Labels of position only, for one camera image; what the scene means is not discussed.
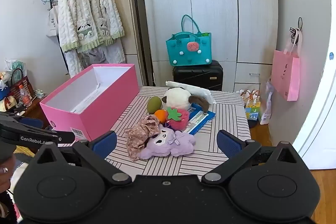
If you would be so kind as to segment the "person's left hand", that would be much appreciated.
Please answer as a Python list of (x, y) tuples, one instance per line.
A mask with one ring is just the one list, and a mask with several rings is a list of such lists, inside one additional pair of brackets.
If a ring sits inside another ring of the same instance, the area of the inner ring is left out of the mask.
[(11, 186), (11, 177), (15, 169), (15, 155), (12, 154), (0, 165), (0, 193), (7, 191)]

